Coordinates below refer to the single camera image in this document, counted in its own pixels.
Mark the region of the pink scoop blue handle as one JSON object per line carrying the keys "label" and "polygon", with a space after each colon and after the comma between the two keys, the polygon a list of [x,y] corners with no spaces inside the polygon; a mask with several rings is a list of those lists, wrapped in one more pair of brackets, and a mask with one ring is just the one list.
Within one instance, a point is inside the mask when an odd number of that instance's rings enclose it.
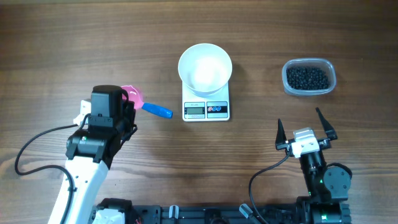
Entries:
{"label": "pink scoop blue handle", "polygon": [[172,119],[173,112],[170,109],[155,105],[152,103],[146,103],[144,101],[143,93],[132,85],[124,85],[121,87],[127,91],[129,101],[134,102],[134,108],[136,110],[142,109],[156,116]]}

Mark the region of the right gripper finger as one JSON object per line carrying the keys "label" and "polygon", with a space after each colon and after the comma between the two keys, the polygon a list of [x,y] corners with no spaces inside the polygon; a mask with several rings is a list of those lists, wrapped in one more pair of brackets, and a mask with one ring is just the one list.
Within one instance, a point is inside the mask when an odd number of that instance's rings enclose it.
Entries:
{"label": "right gripper finger", "polygon": [[320,109],[318,107],[316,107],[315,110],[318,113],[318,116],[320,118],[321,124],[323,126],[323,129],[324,129],[324,132],[325,132],[327,138],[330,141],[337,140],[338,136],[336,134],[334,127],[325,119],[325,117],[323,116],[322,112],[320,111]]}
{"label": "right gripper finger", "polygon": [[285,135],[285,131],[284,131],[284,127],[282,124],[281,119],[278,119],[277,121],[277,134],[276,134],[276,138],[275,138],[275,148],[279,151],[279,150],[283,150],[285,149],[287,146],[286,144],[288,143],[286,135]]}

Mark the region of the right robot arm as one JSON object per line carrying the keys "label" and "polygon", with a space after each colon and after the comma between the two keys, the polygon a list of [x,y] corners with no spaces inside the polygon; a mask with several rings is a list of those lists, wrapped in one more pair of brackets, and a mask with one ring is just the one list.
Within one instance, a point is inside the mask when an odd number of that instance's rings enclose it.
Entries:
{"label": "right robot arm", "polygon": [[347,166],[334,162],[328,164],[323,151],[331,148],[331,142],[338,139],[334,127],[316,109],[326,136],[318,138],[312,128],[294,131],[294,137],[287,139],[282,121],[278,120],[275,148],[299,160],[308,196],[298,197],[295,203],[296,223],[351,223],[348,191],[353,173]]}

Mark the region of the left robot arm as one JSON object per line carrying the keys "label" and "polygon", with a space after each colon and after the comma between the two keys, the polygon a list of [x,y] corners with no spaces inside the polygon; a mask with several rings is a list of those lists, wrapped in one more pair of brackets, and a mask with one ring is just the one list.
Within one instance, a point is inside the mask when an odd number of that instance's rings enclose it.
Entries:
{"label": "left robot arm", "polygon": [[93,88],[90,110],[76,117],[78,129],[67,139],[67,173],[49,223],[88,223],[114,156],[137,130],[135,114],[120,86]]}

